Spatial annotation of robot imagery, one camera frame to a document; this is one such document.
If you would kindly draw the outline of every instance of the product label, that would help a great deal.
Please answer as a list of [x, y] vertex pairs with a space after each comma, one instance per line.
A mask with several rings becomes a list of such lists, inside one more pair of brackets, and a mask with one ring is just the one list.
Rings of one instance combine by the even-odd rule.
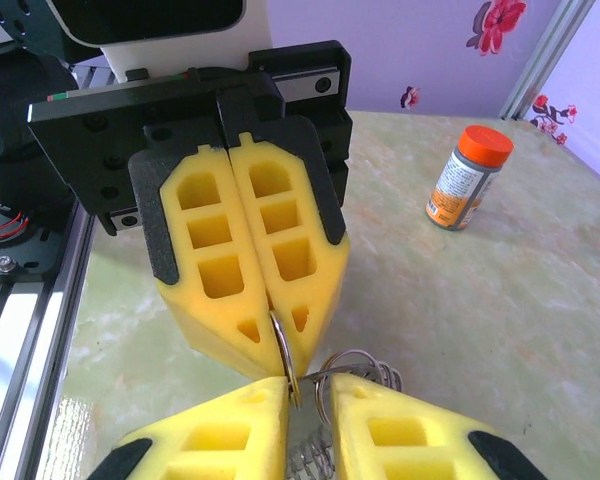
[[[443, 227], [455, 225], [484, 175], [488, 174], [465, 165], [456, 157], [455, 152], [452, 153], [427, 203], [427, 214], [434, 222]], [[481, 187], [480, 193], [459, 225], [461, 228], [469, 223], [473, 212], [487, 193], [494, 176], [491, 174]]]

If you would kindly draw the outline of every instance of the pink wall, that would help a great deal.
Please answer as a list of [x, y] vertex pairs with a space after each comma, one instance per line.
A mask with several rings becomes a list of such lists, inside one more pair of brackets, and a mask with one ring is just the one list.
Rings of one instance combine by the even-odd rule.
[[525, 118], [600, 175], [600, 0]]
[[414, 86], [419, 101], [411, 113], [493, 117], [559, 1], [490, 2], [490, 19], [504, 13], [515, 28], [497, 54], [486, 55], [466, 46], [484, 0], [269, 0], [269, 15], [274, 46], [342, 42], [353, 57], [352, 109], [407, 111], [400, 98]]

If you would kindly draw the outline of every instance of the orange lid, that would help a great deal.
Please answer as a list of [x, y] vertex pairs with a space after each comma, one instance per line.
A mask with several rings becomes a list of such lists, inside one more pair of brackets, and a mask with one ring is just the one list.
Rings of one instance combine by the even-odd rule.
[[501, 167], [513, 151], [513, 142], [506, 135], [482, 125], [465, 128], [458, 149], [469, 160], [485, 167]]

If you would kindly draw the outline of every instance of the metal ring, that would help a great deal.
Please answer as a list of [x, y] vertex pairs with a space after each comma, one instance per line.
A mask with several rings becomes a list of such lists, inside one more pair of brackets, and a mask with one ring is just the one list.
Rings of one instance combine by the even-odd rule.
[[[371, 365], [378, 374], [378, 378], [380, 378], [382, 381], [382, 378], [384, 376], [382, 367], [378, 365], [378, 361], [369, 352], [365, 352], [364, 350], [351, 349], [339, 353], [334, 353], [329, 358], [327, 358], [327, 360], [325, 360], [325, 362], [322, 364], [322, 367], [320, 368], [320, 371], [329, 370], [338, 360], [348, 355], [362, 355], [363, 357], [365, 357], [369, 361], [369, 365]], [[326, 378], [327, 377], [320, 377], [316, 381], [314, 390], [314, 400], [316, 402], [316, 409], [318, 410], [318, 416], [320, 417], [320, 420], [325, 426], [331, 427], [331, 419], [327, 415], [327, 410], [324, 405], [324, 384]]]
[[302, 393], [300, 392], [300, 385], [298, 385], [298, 378], [296, 377], [293, 369], [293, 360], [291, 358], [291, 349], [287, 343], [287, 339], [284, 336], [284, 330], [282, 324], [276, 317], [273, 311], [269, 312], [271, 322], [273, 323], [273, 331], [276, 334], [276, 340], [278, 341], [278, 347], [280, 348], [280, 356], [282, 357], [282, 367], [284, 368], [284, 374], [289, 380], [289, 386], [291, 387], [291, 403], [294, 407], [300, 408], [302, 406]]
[[317, 372], [309, 373], [304, 377], [298, 378], [298, 383], [311, 384], [313, 388], [315, 383], [323, 377], [329, 377], [336, 373], [351, 373], [358, 377], [368, 378], [372, 373], [378, 373], [377, 369], [366, 363], [352, 363], [350, 365], [341, 365], [339, 367], [331, 367], [328, 370], [318, 370]]

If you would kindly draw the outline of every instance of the cable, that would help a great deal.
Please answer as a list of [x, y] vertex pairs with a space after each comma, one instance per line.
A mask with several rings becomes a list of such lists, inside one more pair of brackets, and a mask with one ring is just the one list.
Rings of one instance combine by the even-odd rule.
[[[17, 227], [15, 227], [13, 230], [5, 232], [5, 229], [18, 224]], [[21, 234], [23, 231], [25, 231], [27, 229], [27, 227], [29, 226], [29, 217], [25, 217], [23, 216], [22, 212], [19, 212], [18, 215], [16, 215], [16, 217], [3, 224], [0, 225], [0, 241], [4, 241], [4, 240], [10, 240], [14, 237], [16, 237], [17, 235]]]

